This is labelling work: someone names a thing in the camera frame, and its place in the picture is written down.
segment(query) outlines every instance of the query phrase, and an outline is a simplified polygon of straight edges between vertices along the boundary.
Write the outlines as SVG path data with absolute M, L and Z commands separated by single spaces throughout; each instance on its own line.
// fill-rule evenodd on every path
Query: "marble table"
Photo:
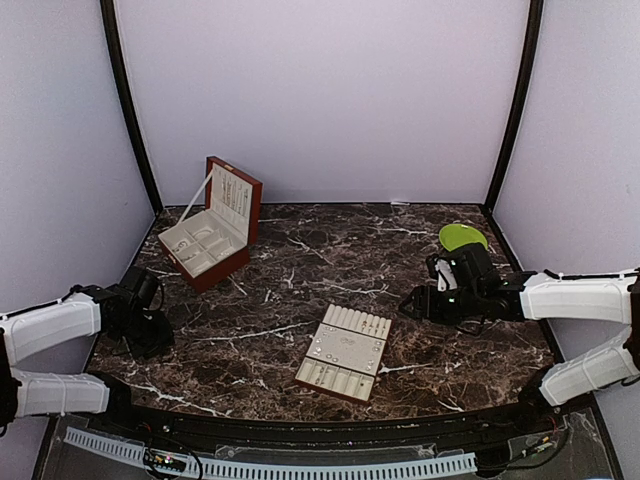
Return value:
M 411 418 L 515 402 L 529 376 L 552 362 L 535 322 L 497 321 L 476 338 L 397 313 L 428 278 L 424 259 L 441 248 L 446 224 L 480 229 L 501 273 L 510 271 L 477 206 L 264 205 L 251 263 L 202 295 L 158 244 L 182 211 L 161 214 L 135 262 L 165 285 L 175 347 L 134 361 L 112 355 L 119 347 L 101 337 L 88 366 L 129 384 L 138 405 L 256 420 Z M 330 303 L 395 320 L 368 406 L 294 384 Z

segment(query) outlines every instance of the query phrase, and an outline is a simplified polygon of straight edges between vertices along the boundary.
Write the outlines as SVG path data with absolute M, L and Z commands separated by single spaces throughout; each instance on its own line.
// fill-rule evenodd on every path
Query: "green plate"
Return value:
M 480 230 L 460 223 L 452 223 L 440 230 L 440 243 L 449 252 L 469 243 L 481 243 L 489 248 L 486 237 Z

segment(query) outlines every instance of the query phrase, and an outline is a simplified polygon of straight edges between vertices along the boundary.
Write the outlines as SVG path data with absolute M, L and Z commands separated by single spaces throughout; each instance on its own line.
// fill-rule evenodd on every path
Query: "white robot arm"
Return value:
M 0 315 L 0 434 L 14 418 L 66 412 L 102 413 L 126 408 L 128 387 L 113 377 L 19 370 L 26 357 L 73 338 L 104 331 L 124 338 L 134 357 L 151 357 L 173 344 L 162 312 L 149 310 L 158 280 L 131 268 L 106 289 L 79 287 L 45 305 Z
M 456 326 L 465 317 L 505 321 L 591 319 L 625 325 L 603 345 L 540 371 L 521 392 L 522 402 L 549 406 L 640 375 L 640 272 L 557 275 L 520 272 L 502 279 L 479 244 L 427 259 L 438 286 L 416 287 L 400 305 L 412 318 Z

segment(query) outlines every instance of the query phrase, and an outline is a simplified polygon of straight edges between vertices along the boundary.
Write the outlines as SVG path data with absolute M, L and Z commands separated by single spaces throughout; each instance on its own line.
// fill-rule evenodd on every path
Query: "black frame post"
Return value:
M 151 164 L 147 151 L 144 148 L 138 117 L 133 106 L 133 97 L 129 87 L 127 71 L 124 65 L 124 57 L 122 55 L 122 46 L 120 45 L 120 35 L 118 34 L 118 23 L 116 19 L 115 6 L 113 0 L 100 0 L 100 8 L 102 10 L 102 23 L 104 25 L 104 33 L 107 38 L 107 47 L 109 49 L 109 57 L 111 58 L 111 68 L 113 69 L 113 77 L 118 89 L 118 97 L 120 97 L 120 106 L 124 121 L 129 132 L 129 139 L 133 147 L 133 153 L 136 157 L 138 169 L 147 190 L 147 196 L 153 207 L 153 211 L 157 214 L 162 212 L 164 208 L 158 186 L 151 171 Z
M 520 70 L 518 71 L 518 80 L 513 93 L 513 102 L 509 111 L 509 119 L 504 132 L 502 146 L 498 154 L 491 185 L 484 206 L 493 212 L 498 202 L 500 190 L 504 183 L 504 178 L 509 168 L 509 161 L 513 153 L 513 147 L 516 143 L 520 121 L 522 120 L 522 112 L 527 99 L 529 90 L 529 82 L 531 81 L 531 72 L 533 71 L 533 61 L 536 56 L 536 47 L 538 46 L 538 35 L 540 33 L 540 24 L 542 23 L 542 7 L 544 0 L 531 0 L 529 5 L 529 19 L 527 20 L 527 31 L 524 37 L 524 47 L 522 48 L 522 58 L 520 60 Z

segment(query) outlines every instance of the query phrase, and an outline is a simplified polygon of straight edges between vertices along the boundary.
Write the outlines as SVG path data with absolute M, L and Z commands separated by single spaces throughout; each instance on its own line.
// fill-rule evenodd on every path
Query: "brown jewelry box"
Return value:
M 258 239 L 261 200 L 261 182 L 224 160 L 207 158 L 206 209 L 185 219 L 187 208 L 174 227 L 158 235 L 162 250 L 196 292 L 249 263 L 249 245 Z

